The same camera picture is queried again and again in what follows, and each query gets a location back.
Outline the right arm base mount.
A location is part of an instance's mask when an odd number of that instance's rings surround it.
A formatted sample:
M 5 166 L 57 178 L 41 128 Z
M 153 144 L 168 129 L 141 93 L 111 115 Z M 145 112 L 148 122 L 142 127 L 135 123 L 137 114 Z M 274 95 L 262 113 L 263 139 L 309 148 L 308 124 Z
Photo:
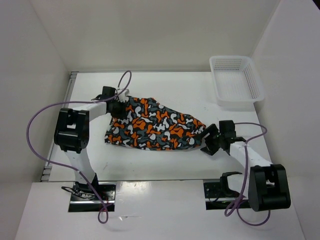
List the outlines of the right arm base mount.
M 218 179 L 203 182 L 206 210 L 224 210 L 239 193 L 236 191 L 222 189 Z

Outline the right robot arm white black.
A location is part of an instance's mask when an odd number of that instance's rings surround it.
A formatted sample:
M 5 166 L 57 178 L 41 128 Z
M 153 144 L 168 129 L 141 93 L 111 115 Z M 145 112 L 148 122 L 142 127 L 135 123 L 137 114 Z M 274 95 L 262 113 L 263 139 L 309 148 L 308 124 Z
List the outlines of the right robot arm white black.
M 252 149 L 249 142 L 236 133 L 236 123 L 221 120 L 211 124 L 202 134 L 205 147 L 202 152 L 212 156 L 218 150 L 225 151 L 240 163 L 244 171 L 225 172 L 219 179 L 219 195 L 235 196 L 233 208 L 246 200 L 255 212 L 288 209 L 291 206 L 286 169 L 273 164 Z

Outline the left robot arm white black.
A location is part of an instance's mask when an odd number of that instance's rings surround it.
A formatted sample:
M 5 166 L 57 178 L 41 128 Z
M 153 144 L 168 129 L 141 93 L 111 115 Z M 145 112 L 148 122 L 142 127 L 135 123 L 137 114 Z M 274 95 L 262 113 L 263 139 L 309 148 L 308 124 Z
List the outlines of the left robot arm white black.
M 76 108 L 61 108 L 59 111 L 54 143 L 66 154 L 75 171 L 73 191 L 82 193 L 89 200 L 96 199 L 100 194 L 98 177 L 87 152 L 90 122 L 106 114 L 124 117 L 125 100 L 129 92 L 128 89 L 104 86 L 102 94 L 94 98 L 92 103 Z

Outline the orange camouflage shorts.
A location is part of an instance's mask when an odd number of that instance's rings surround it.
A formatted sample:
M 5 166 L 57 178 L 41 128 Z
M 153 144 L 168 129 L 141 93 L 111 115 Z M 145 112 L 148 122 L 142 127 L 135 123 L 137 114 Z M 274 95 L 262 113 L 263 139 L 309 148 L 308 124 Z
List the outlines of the orange camouflage shorts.
M 152 97 L 129 96 L 124 110 L 123 118 L 112 118 L 104 136 L 106 144 L 150 151 L 183 151 L 202 144 L 204 123 Z

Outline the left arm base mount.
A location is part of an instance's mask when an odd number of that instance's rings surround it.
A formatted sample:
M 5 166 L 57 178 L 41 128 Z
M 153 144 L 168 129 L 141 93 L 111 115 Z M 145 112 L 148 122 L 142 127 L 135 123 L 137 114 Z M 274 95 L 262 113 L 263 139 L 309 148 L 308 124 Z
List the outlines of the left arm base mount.
M 70 213 L 99 212 L 103 208 L 101 201 L 91 190 L 78 190 L 76 184 L 72 187 L 62 186 L 61 189 L 70 193 L 68 207 Z M 96 191 L 107 205 L 107 210 L 113 212 L 115 210 L 116 182 L 101 181 Z

